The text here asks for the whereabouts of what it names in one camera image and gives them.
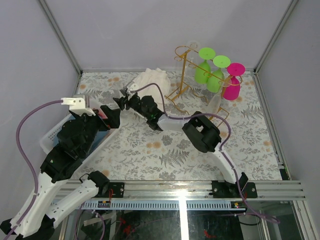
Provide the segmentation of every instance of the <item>gold wire stand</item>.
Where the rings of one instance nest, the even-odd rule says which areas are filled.
[[[200,66],[198,66],[197,64],[193,63],[192,61],[188,60],[188,53],[190,53],[191,51],[196,52],[196,53],[199,53],[198,51],[195,50],[195,49],[197,49],[197,47],[198,47],[197,45],[193,45],[193,46],[192,46],[192,45],[191,45],[191,46],[185,46],[185,45],[183,45],[183,46],[178,46],[178,47],[174,50],[174,52],[175,52],[175,54],[176,54],[176,56],[174,57],[174,59],[177,60],[178,62],[181,62],[181,61],[183,60],[181,81],[180,81],[179,87],[177,87],[175,90],[173,90],[173,92],[171,92],[168,96],[164,96],[166,99],[168,99],[170,102],[173,103],[174,107],[175,107],[176,109],[178,109],[178,111],[180,111],[181,113],[187,113],[188,115],[190,115],[190,113],[189,113],[187,110],[182,110],[182,109],[180,109],[180,108],[176,105],[176,103],[175,103],[175,99],[177,99],[178,97],[180,97],[180,95],[182,95],[182,94],[183,94],[185,91],[187,91],[188,89],[191,89],[192,94],[195,95],[197,98],[204,98],[204,100],[205,100],[205,102],[206,102],[207,104],[208,104],[209,102],[208,102],[208,99],[206,98],[206,96],[199,96],[199,95],[197,95],[196,92],[195,92],[195,90],[194,90],[189,84],[187,84],[187,83],[184,81],[184,78],[185,78],[185,70],[186,70],[186,63],[187,63],[187,62],[188,62],[188,66],[189,66],[190,68],[192,68],[192,69],[200,68],[201,70],[203,70],[203,71],[204,71],[203,74],[204,74],[205,76],[207,76],[208,78],[214,76],[214,77],[216,77],[217,79],[219,79],[219,80],[220,80],[220,81],[219,81],[219,84],[223,87],[221,96],[224,95],[227,87],[229,87],[229,86],[238,86],[238,85],[242,84],[242,82],[243,82],[243,78],[242,78],[241,76],[239,76],[240,79],[241,79],[240,83],[239,83],[239,84],[231,84],[230,79],[233,77],[232,75],[229,75],[227,78],[222,79],[222,78],[220,78],[220,77],[212,74],[211,72],[206,71],[205,69],[203,69],[202,67],[200,67]],[[177,50],[178,50],[178,49],[181,49],[181,48],[185,48],[185,49],[186,49],[185,52],[182,53],[182,54],[177,53]],[[230,115],[230,113],[229,113],[227,110],[225,110],[224,108],[222,108],[222,107],[219,108],[218,113],[219,113],[221,110],[224,111],[224,112],[226,112],[226,117],[225,117],[225,119],[227,119],[228,116]]]

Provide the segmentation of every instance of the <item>white plastic bin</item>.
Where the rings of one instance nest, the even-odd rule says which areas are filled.
[[[99,115],[103,115],[102,110],[100,109],[100,106],[102,104],[94,99],[90,99],[90,108],[99,109]],[[40,146],[43,149],[43,151],[48,154],[54,146],[58,143],[57,133],[62,129],[62,126],[64,123],[70,119],[74,119],[74,117],[69,114],[66,116],[62,121],[60,121],[57,125],[55,125],[49,132],[47,132],[41,139],[40,139]],[[80,168],[83,168],[86,163],[90,160],[92,160],[97,153],[104,148],[104,146],[109,143],[112,138],[118,133],[118,131],[121,128],[121,123],[119,128],[116,129],[110,129],[109,131],[104,132],[98,132],[96,138],[93,141],[91,153],[89,156],[82,162],[82,165]]]

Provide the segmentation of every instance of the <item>floral tablecloth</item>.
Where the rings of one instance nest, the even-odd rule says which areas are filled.
[[[87,94],[111,108],[117,105],[113,97],[138,76],[138,72],[84,73],[79,94]],[[172,91],[180,84],[181,72],[168,72]],[[186,79],[199,95],[210,99],[213,93],[205,85]],[[206,103],[191,91],[176,100],[179,108],[194,113]],[[230,112],[227,121],[232,135],[225,149],[235,164],[251,180],[281,180],[277,159],[269,137],[263,111],[250,72],[243,75],[240,96],[235,101],[222,100],[221,106]],[[181,115],[173,104],[166,109]],[[111,180],[222,180],[216,164],[205,153],[196,150],[183,132],[153,131],[132,111],[121,112],[122,128],[112,143],[100,151],[95,160],[75,172],[73,179],[95,170],[102,171]],[[222,124],[220,135],[227,136]]]

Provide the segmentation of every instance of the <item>white basket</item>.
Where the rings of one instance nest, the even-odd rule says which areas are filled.
[[[95,109],[100,109],[101,103],[90,99],[90,107],[91,108],[95,108]],[[57,138],[57,134],[58,132],[62,129],[62,126],[64,125],[64,123],[66,121],[68,121],[69,119],[72,119],[72,115],[69,114],[68,116],[66,116],[63,120],[61,120],[57,125],[55,125],[49,132],[47,132],[41,139],[40,139],[40,146],[43,149],[43,151],[48,154],[53,148],[54,146],[58,143],[58,138]],[[104,148],[104,146],[109,143],[112,138],[118,133],[118,131],[121,128],[121,123],[119,128],[116,129],[110,129],[106,135],[103,137],[103,140],[100,142],[96,142],[95,144],[98,144],[97,147],[91,152],[91,154],[82,162],[81,167],[84,167],[85,164],[90,161],[91,159],[93,159],[96,154]]]

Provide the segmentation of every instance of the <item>white cloth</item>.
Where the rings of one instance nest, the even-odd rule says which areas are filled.
[[[171,82],[168,78],[166,71],[157,68],[156,70],[151,70],[147,68],[145,72],[140,73],[134,80],[139,88],[142,88],[148,84],[155,83],[159,85],[163,97],[164,103],[168,103],[168,100],[165,98],[165,95],[169,94]],[[158,88],[154,85],[149,86],[138,92],[138,96],[142,98],[143,96],[152,96],[154,101],[157,103],[158,108],[163,111],[162,98]]]

